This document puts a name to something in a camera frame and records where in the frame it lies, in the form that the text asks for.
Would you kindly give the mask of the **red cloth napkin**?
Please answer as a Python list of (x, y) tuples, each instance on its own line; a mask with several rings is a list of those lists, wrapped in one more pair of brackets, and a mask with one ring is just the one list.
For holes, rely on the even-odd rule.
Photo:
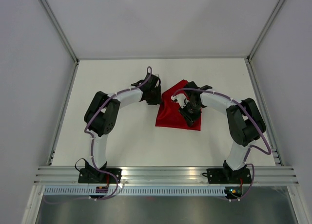
[(201, 117), (189, 127), (184, 117), (178, 111), (180, 108), (179, 104), (171, 100), (174, 92), (183, 88), (188, 83), (187, 80), (183, 79), (162, 94), (162, 103), (159, 106), (156, 116), (156, 127), (201, 131)]

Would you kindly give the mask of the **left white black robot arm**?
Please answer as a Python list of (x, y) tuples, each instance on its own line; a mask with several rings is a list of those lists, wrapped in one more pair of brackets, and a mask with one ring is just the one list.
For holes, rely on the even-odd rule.
[(84, 121), (84, 132), (91, 136), (90, 159), (80, 171), (80, 178), (93, 183), (102, 183), (109, 172), (106, 159), (106, 145), (109, 133), (116, 125), (121, 108), (137, 102), (148, 105), (161, 104), (161, 80), (151, 72), (125, 90), (106, 94), (98, 91), (89, 105)]

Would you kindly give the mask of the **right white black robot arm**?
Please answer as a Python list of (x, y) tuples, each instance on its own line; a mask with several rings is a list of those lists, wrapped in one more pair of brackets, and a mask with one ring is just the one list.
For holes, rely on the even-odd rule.
[(264, 136), (266, 125), (255, 101), (247, 98), (237, 102), (209, 85), (198, 87), (193, 81), (175, 91), (171, 100), (180, 105), (179, 113), (189, 127), (201, 117), (202, 109), (206, 107), (227, 117), (233, 143), (230, 154), (223, 163), (221, 178), (229, 183), (242, 178), (247, 170), (246, 159), (253, 148), (252, 142), (259, 138), (264, 143), (267, 142)]

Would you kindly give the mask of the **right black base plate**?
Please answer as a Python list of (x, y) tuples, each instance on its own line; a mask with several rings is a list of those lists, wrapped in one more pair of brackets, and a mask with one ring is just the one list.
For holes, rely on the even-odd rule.
[(206, 177), (209, 184), (250, 184), (252, 176), (248, 168), (225, 172), (223, 168), (208, 168)]

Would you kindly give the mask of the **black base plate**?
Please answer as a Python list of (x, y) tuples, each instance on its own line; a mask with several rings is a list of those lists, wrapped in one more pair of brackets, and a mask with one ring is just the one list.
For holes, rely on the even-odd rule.
[(248, 168), (225, 172), (223, 168), (208, 168), (206, 177), (209, 184), (250, 184), (252, 176)]
[[(113, 174), (117, 181), (120, 182), (121, 180), (121, 173), (122, 169), (120, 168), (107, 168), (106, 172)], [(79, 184), (116, 184), (115, 178), (112, 175), (107, 173), (101, 173), (97, 171), (93, 167), (89, 168), (82, 168), (79, 171), (78, 176), (78, 183)]]

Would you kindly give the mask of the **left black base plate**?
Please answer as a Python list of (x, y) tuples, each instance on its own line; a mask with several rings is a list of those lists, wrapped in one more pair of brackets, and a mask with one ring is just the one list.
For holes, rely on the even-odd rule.
[[(120, 182), (121, 180), (121, 173), (122, 169), (120, 168), (107, 168), (106, 172), (113, 174), (117, 181)], [(82, 168), (79, 171), (78, 176), (78, 183), (79, 184), (116, 184), (115, 178), (112, 175), (107, 173), (101, 173), (97, 171), (93, 167), (89, 168)]]

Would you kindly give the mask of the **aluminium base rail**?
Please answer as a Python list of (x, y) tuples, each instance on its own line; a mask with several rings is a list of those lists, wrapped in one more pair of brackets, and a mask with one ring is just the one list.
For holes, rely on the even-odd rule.
[[(121, 167), (121, 183), (129, 186), (206, 186), (202, 176), (206, 167)], [(254, 167), (254, 185), (298, 186), (298, 178), (289, 166)], [(79, 172), (69, 166), (39, 167), (33, 178), (34, 185), (77, 185)]]

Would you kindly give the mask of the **left aluminium frame post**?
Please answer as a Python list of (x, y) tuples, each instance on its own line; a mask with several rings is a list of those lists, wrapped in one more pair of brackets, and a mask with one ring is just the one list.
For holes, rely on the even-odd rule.
[(47, 17), (49, 18), (53, 28), (55, 29), (62, 45), (64, 46), (66, 52), (68, 53), (68, 55), (70, 56), (70, 58), (72, 59), (72, 61), (75, 64), (78, 64), (79, 59), (76, 56), (67, 36), (65, 35), (59, 21), (57, 20), (48, 0), (38, 0), (43, 8), (43, 10), (45, 11)]

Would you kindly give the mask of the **aluminium frame post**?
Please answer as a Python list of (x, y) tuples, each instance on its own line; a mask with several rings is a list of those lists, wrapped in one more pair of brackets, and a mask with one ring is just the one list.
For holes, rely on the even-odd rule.
[(259, 36), (257, 37), (253, 47), (251, 48), (249, 54), (246, 56), (245, 61), (247, 63), (250, 63), (252, 58), (255, 56), (256, 52), (258, 51), (260, 45), (262, 44), (263, 40), (265, 39), (265, 36), (269, 32), (270, 28), (274, 24), (275, 20), (277, 19), (279, 13), (281, 12), (285, 2), (287, 0), (277, 0), (272, 12), (270, 13), (267, 21), (265, 22)]
[(48, 0), (38, 0), (43, 8), (43, 10), (45, 11), (47, 17), (49, 18), (53, 28), (55, 29), (62, 45), (64, 46), (66, 52), (68, 53), (68, 55), (70, 56), (70, 58), (72, 59), (72, 61), (75, 64), (78, 64), (79, 59), (76, 56), (67, 36), (65, 35), (59, 21), (57, 20)]

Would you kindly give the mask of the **right aluminium frame post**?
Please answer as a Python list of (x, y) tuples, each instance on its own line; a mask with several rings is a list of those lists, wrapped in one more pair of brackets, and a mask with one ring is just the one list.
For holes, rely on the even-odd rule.
[(274, 24), (275, 20), (277, 19), (279, 13), (281, 12), (285, 2), (287, 0), (277, 0), (272, 12), (270, 13), (267, 21), (265, 22), (259, 36), (257, 37), (253, 47), (251, 48), (249, 54), (246, 56), (245, 61), (247, 63), (250, 63), (252, 58), (255, 56), (256, 52), (258, 51), (260, 45), (262, 44), (263, 40), (265, 39), (265, 36), (269, 32), (270, 28)]

